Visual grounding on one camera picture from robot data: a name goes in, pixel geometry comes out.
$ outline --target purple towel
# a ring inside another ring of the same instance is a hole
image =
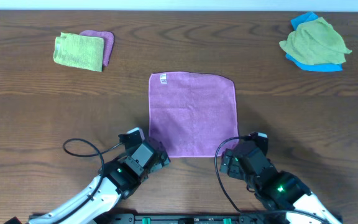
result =
[[[225,139],[238,136],[234,84],[219,75],[152,74],[149,108],[149,136],[170,157],[213,157]],[[219,154],[237,143],[228,142]]]
[[[114,43],[114,35],[107,31],[95,31],[95,30],[84,30],[80,33],[87,37],[101,37],[104,39],[104,53],[103,53],[103,65],[109,64],[110,55],[112,51],[112,45]]]

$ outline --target wooden surface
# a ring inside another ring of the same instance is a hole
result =
[[[298,175],[346,223],[358,223],[358,14],[318,13],[353,50],[337,73],[304,72],[285,59],[278,42],[300,14],[0,11],[0,223],[26,221],[82,190],[99,160],[69,156],[62,142],[85,138],[105,149],[135,126],[147,130],[149,76],[167,71],[233,80],[239,132],[267,133],[278,169]],[[53,62],[55,37],[86,29],[114,32],[102,73]],[[241,209],[263,209],[245,183],[223,181]],[[235,212],[209,158],[172,159],[118,207]]]

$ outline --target white wall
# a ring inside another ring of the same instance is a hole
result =
[[[358,12],[358,0],[0,0],[0,9]]]

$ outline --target green towel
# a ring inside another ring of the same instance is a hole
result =
[[[346,48],[341,35],[322,17],[300,24],[287,40],[280,41],[280,47],[307,65],[344,63],[345,54],[352,52]]]
[[[53,60],[61,65],[102,71],[104,40],[61,33],[56,37]]]

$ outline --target blue cloth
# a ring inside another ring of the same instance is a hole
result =
[[[313,20],[318,19],[318,16],[313,12],[307,12],[303,15],[300,15],[294,19],[291,20],[291,24],[294,30],[298,28],[299,24],[302,24],[304,22],[310,22]],[[298,66],[300,69],[305,71],[311,71],[311,72],[339,72],[342,71],[342,65],[341,64],[333,64],[333,63],[327,63],[327,64],[321,64],[321,65],[305,65],[303,63],[300,63],[295,58],[293,58],[290,54],[286,54],[285,57],[295,63],[296,66]]]

